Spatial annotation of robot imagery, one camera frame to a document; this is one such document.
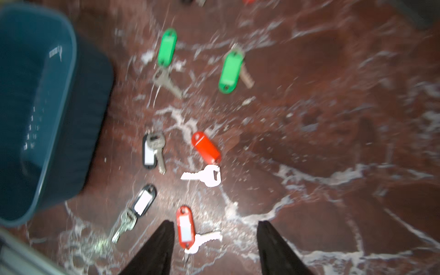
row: silver key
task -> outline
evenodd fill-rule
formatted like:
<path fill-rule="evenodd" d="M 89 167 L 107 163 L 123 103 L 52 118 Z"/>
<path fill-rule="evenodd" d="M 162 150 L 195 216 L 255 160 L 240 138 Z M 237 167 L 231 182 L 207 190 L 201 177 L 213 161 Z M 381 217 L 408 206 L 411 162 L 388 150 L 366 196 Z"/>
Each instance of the silver key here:
<path fill-rule="evenodd" d="M 196 0 L 196 2 L 199 5 L 199 7 L 203 7 L 203 5 L 205 4 L 206 0 Z"/>
<path fill-rule="evenodd" d="M 189 259 L 189 254 L 185 253 L 185 255 L 183 256 L 183 267 L 187 265 L 188 259 Z"/>
<path fill-rule="evenodd" d="M 111 239 L 112 243 L 117 243 L 122 233 L 132 230 L 136 224 L 136 214 L 131 209 L 126 209 L 121 214 L 121 225 Z"/>
<path fill-rule="evenodd" d="M 158 158 L 159 173 L 162 175 L 166 172 L 165 160 L 162 150 L 165 146 L 165 137 L 162 133 L 151 133 L 147 136 L 148 147 L 154 150 L 154 154 Z"/>
<path fill-rule="evenodd" d="M 248 89 L 251 89 L 255 84 L 255 81 L 247 70 L 246 64 L 244 62 L 242 63 L 242 67 L 240 69 L 240 79 L 243 81 Z"/>
<path fill-rule="evenodd" d="M 199 180 L 204 182 L 207 187 L 215 187 L 221 183 L 220 177 L 220 167 L 217 165 L 209 164 L 197 173 L 188 173 L 185 172 L 180 177 L 181 180 Z"/>
<path fill-rule="evenodd" d="M 235 51 L 239 54 L 241 54 L 243 56 L 243 58 L 245 57 L 246 53 L 243 50 L 242 47 L 240 47 L 237 43 L 233 44 L 231 49 L 226 53 L 226 55 L 224 56 L 224 58 L 226 58 L 226 56 L 231 52 L 231 51 Z M 243 81 L 243 83 L 246 85 L 246 87 L 248 89 L 251 89 L 254 84 L 255 81 L 253 80 L 252 76 L 250 75 L 249 71 L 246 68 L 246 64 L 243 61 L 241 69 L 240 69 L 240 79 Z"/>
<path fill-rule="evenodd" d="M 207 234 L 196 234 L 195 235 L 195 241 L 194 244 L 189 248 L 185 249 L 186 254 L 196 254 L 199 247 L 204 244 L 205 242 L 211 241 L 211 240 L 220 240 L 222 241 L 223 236 L 221 235 L 221 231 L 211 232 Z"/>
<path fill-rule="evenodd" d="M 159 67 L 158 70 L 153 75 L 154 85 L 160 87 L 164 86 L 177 98 L 182 99 L 183 93 L 179 87 L 175 86 L 169 77 L 169 71 L 166 68 Z"/>

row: plastic container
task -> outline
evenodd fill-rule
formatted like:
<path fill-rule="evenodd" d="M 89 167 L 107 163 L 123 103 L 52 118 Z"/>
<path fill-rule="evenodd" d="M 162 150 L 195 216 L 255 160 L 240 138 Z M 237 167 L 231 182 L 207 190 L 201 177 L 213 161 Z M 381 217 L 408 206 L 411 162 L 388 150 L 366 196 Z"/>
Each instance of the plastic container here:
<path fill-rule="evenodd" d="M 0 10 L 0 225 L 77 195 L 113 85 L 113 68 L 62 14 Z"/>

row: black key tag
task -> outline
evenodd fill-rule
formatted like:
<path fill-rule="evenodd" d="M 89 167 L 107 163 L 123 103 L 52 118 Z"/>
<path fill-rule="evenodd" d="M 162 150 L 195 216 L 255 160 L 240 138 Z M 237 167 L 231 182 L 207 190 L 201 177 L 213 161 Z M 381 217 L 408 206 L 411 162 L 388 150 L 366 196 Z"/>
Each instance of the black key tag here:
<path fill-rule="evenodd" d="M 154 150 L 148 147 L 147 136 L 145 135 L 142 139 L 142 163 L 147 169 L 154 169 L 158 163 L 158 159 L 154 154 Z"/>
<path fill-rule="evenodd" d="M 136 216 L 142 217 L 147 212 L 153 200 L 156 198 L 156 188 L 152 184 L 146 185 L 139 192 L 135 203 L 133 203 L 132 210 Z"/>

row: key tag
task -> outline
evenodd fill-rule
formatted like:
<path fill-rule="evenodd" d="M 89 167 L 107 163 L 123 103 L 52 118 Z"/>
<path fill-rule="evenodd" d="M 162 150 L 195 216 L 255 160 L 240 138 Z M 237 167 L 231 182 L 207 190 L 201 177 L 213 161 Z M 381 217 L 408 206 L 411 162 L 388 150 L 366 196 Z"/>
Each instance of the key tag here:
<path fill-rule="evenodd" d="M 136 217 L 140 218 L 147 212 L 150 205 L 153 203 L 156 198 L 156 188 L 152 184 L 146 185 L 139 192 L 135 202 L 131 209 L 136 214 Z"/>
<path fill-rule="evenodd" d="M 176 219 L 180 246 L 183 249 L 189 249 L 195 242 L 195 229 L 191 209 L 187 206 L 180 207 L 176 212 Z"/>
<path fill-rule="evenodd" d="M 231 51 L 226 56 L 219 81 L 220 92 L 230 94 L 235 89 L 240 77 L 243 59 L 244 56 L 237 51 Z"/>
<path fill-rule="evenodd" d="M 147 169 L 154 169 L 158 163 L 158 159 L 154 154 L 154 150 L 148 146 L 148 135 L 145 135 L 142 139 L 142 163 Z"/>
<path fill-rule="evenodd" d="M 159 48 L 158 64 L 168 67 L 171 64 L 174 49 L 176 48 L 177 33 L 174 29 L 167 29 L 162 36 L 161 47 Z"/>
<path fill-rule="evenodd" d="M 221 161 L 220 152 L 209 140 L 204 132 L 196 132 L 191 138 L 192 145 L 197 149 L 199 154 L 207 164 L 219 164 Z"/>

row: keychain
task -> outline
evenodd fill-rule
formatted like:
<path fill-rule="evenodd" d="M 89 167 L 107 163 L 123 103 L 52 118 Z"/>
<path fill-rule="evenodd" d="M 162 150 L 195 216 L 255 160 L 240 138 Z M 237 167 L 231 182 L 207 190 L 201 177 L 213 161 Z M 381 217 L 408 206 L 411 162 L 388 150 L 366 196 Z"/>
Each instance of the keychain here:
<path fill-rule="evenodd" d="M 221 161 L 220 152 L 209 140 L 204 132 L 196 132 L 191 139 L 192 145 L 197 149 L 207 164 L 218 165 Z"/>
<path fill-rule="evenodd" d="M 176 219 L 179 244 L 183 249 L 189 249 L 195 242 L 195 229 L 191 209 L 188 206 L 180 207 L 177 210 Z"/>

